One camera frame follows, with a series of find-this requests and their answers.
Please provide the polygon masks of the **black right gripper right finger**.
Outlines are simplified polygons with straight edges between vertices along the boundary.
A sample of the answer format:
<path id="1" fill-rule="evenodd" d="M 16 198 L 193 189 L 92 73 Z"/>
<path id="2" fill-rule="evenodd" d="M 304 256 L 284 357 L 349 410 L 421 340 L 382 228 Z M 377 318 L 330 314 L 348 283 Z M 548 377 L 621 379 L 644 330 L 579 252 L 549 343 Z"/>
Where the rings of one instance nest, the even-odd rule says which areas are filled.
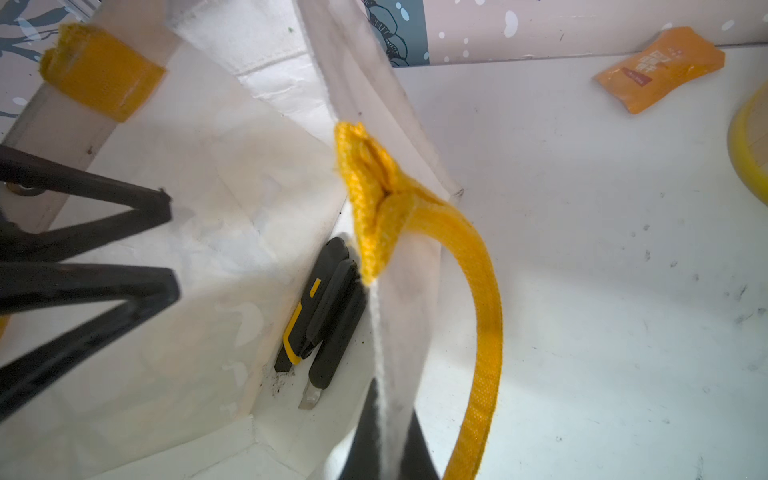
<path id="1" fill-rule="evenodd" d="M 416 412 L 409 424 L 398 479 L 439 480 Z"/>

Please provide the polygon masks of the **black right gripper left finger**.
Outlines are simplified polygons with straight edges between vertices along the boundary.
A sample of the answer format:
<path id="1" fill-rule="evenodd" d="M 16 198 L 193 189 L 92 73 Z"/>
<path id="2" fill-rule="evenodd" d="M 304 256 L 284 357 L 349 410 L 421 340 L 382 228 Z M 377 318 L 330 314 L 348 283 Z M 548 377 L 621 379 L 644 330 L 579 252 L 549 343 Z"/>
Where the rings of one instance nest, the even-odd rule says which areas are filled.
<path id="1" fill-rule="evenodd" d="M 378 384 L 370 383 L 340 480 L 379 480 L 381 433 L 378 426 Z"/>

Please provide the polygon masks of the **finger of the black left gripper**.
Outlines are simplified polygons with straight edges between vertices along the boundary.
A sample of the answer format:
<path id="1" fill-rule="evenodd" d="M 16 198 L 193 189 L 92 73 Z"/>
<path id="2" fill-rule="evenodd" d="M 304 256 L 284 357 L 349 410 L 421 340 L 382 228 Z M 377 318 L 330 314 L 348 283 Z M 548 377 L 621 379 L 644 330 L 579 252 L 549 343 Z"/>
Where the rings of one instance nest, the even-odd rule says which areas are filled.
<path id="1" fill-rule="evenodd" d="M 101 349 L 180 298 L 168 268 L 73 263 L 1 265 L 1 313 L 120 300 L 114 308 L 1 368 L 1 418 L 8 419 Z"/>
<path id="2" fill-rule="evenodd" d="M 1 147 L 1 180 L 129 208 L 100 220 L 42 233 L 25 232 L 2 218 L 3 262 L 60 262 L 172 219 L 171 197 L 164 190 L 91 174 L 8 146 Z"/>

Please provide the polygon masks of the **small black yellow art knife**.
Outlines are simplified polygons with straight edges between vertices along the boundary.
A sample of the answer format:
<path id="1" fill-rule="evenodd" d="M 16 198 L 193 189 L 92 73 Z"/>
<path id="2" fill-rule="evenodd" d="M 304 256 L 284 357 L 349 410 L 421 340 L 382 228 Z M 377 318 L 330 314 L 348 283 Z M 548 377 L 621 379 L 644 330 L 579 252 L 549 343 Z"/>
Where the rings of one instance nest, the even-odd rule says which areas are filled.
<path id="1" fill-rule="evenodd" d="M 289 372 L 308 356 L 307 351 L 313 350 L 307 329 L 337 265 L 348 258 L 348 248 L 340 237 L 331 238 L 320 250 L 283 333 L 281 348 L 274 364 L 276 373 Z"/>

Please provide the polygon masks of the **white tote pouch yellow handles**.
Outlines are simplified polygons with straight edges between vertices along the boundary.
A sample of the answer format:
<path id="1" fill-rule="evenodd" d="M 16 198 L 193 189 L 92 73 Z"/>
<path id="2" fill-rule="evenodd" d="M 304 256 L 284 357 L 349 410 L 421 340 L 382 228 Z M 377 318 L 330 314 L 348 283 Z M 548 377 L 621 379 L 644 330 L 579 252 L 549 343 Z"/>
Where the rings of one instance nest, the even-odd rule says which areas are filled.
<path id="1" fill-rule="evenodd" d="M 501 303 L 396 78 L 405 22 L 381 1 L 103 1 L 59 26 L 1 147 L 164 190 L 172 219 L 42 263 L 168 268 L 180 298 L 1 418 L 3 478 L 339 479 L 373 379 L 380 479 L 413 412 L 439 479 L 475 477 Z M 1 219 L 28 233 L 128 210 L 1 180 Z M 333 237 L 367 305 L 301 410 L 320 345 L 274 364 Z M 1 313 L 1 368 L 121 303 Z"/>

